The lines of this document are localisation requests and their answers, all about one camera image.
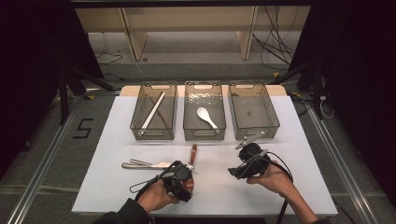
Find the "hand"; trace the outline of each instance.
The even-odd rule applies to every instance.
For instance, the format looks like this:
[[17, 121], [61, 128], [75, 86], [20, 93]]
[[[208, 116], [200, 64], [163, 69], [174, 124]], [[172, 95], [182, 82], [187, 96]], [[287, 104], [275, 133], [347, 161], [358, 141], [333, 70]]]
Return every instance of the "hand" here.
[[271, 163], [268, 164], [268, 168], [264, 174], [248, 178], [247, 183], [263, 185], [267, 189], [278, 193], [282, 197], [285, 197], [286, 194], [295, 190], [295, 187], [288, 175]]
[[179, 203], [180, 199], [170, 196], [163, 187], [163, 181], [160, 179], [151, 185], [140, 198], [137, 203], [142, 206], [147, 213], [159, 210], [169, 203]]

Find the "white spoon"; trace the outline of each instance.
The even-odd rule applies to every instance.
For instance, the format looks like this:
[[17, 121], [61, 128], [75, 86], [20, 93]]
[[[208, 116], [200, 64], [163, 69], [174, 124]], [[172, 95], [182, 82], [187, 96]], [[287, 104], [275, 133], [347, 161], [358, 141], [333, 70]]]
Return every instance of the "white spoon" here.
[[197, 109], [197, 114], [198, 117], [200, 117], [201, 119], [207, 121], [210, 125], [212, 125], [213, 129], [218, 129], [218, 126], [216, 126], [216, 124], [212, 121], [212, 119], [210, 119], [209, 113], [205, 108], [199, 107]]

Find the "floor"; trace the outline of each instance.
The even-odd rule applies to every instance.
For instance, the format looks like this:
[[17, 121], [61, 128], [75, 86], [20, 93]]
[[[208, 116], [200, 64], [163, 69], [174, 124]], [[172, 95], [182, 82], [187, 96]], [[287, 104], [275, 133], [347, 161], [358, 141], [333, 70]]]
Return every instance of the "floor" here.
[[[264, 40], [268, 33], [257, 33]], [[281, 33], [285, 44], [295, 49], [298, 32]], [[143, 80], [263, 79], [270, 82], [276, 74], [286, 73], [289, 55], [279, 58], [262, 51], [253, 41], [249, 58], [242, 60], [235, 33], [152, 33], [149, 34], [142, 58], [134, 62], [123, 34], [90, 34], [104, 81], [115, 86], [138, 84]], [[274, 43], [271, 38], [267, 43]], [[308, 99], [309, 92], [298, 92], [299, 75], [282, 85]], [[71, 116], [59, 125], [61, 107], [55, 98], [42, 119], [26, 150], [13, 162], [0, 181], [0, 223], [91, 223], [96, 216], [71, 213], [73, 202], [90, 165], [112, 102], [119, 94], [98, 90], [90, 82], [86, 97], [73, 97], [69, 92]], [[348, 137], [343, 124], [326, 101], [324, 119], [318, 117], [302, 100], [295, 101], [296, 113], [304, 128], [318, 167], [339, 214], [331, 223], [395, 223], [396, 211], [376, 183]], [[90, 131], [82, 132], [88, 125]], [[166, 220], [166, 223], [192, 223], [191, 220]], [[264, 223], [262, 219], [226, 220], [224, 223]], [[266, 217], [276, 223], [276, 217]], [[283, 223], [299, 223], [295, 216], [286, 216]]]

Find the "white table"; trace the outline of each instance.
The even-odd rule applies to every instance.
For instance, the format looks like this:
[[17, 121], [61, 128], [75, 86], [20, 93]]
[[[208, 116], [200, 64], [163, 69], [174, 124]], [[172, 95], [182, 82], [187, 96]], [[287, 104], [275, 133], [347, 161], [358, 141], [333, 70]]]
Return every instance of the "white table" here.
[[[118, 96], [93, 155], [72, 211], [102, 214], [118, 211], [135, 194], [129, 187], [149, 180], [161, 171], [126, 170], [121, 164], [135, 158], [148, 162], [182, 161], [191, 153], [192, 142], [184, 140], [182, 98], [178, 100], [176, 137], [168, 143], [142, 143], [134, 139], [130, 123], [136, 103], [134, 96]], [[289, 96], [271, 96], [280, 127], [272, 140], [258, 141], [262, 148], [277, 154], [290, 168], [294, 184], [320, 217], [333, 217], [337, 210], [324, 183]], [[157, 217], [264, 217], [278, 215], [283, 198], [259, 185], [237, 180], [228, 168], [238, 166], [233, 123], [224, 97], [227, 129], [223, 141], [197, 143], [194, 190], [187, 202], [169, 204], [151, 213]], [[288, 206], [286, 214], [293, 214]]]

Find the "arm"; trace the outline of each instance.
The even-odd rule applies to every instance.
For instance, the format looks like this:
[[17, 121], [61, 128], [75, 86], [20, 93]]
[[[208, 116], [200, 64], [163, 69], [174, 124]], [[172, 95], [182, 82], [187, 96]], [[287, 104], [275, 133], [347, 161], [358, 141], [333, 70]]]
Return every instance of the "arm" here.
[[147, 223], [150, 212], [159, 210], [169, 203], [179, 202], [180, 200], [178, 198], [172, 197], [166, 193], [163, 187], [163, 181], [159, 180], [150, 186], [142, 196], [140, 196], [137, 202], [128, 199], [119, 212], [106, 213], [96, 219], [92, 224]]
[[302, 223], [318, 221], [318, 217], [305, 202], [297, 188], [294, 187], [288, 176], [276, 166], [269, 164], [263, 175], [250, 177], [247, 179], [247, 183], [263, 185], [285, 198]]

